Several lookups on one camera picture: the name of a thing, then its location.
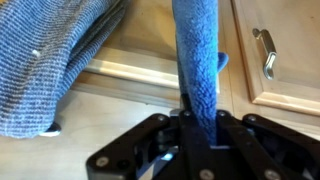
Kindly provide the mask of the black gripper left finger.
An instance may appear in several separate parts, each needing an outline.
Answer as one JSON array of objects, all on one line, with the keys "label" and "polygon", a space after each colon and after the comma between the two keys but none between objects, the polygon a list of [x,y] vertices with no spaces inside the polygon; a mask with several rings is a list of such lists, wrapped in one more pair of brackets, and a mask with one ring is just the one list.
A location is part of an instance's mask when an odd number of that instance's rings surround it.
[{"label": "black gripper left finger", "polygon": [[89,180],[214,180],[210,147],[190,111],[153,114],[91,155]]}]

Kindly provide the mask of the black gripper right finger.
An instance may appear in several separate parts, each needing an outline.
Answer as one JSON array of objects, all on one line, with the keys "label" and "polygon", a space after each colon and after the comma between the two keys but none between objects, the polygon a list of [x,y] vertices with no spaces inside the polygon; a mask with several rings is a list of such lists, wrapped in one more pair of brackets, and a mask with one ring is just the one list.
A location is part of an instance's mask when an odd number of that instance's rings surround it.
[{"label": "black gripper right finger", "polygon": [[216,116],[218,144],[240,152],[258,180],[320,180],[320,141],[257,114]]}]

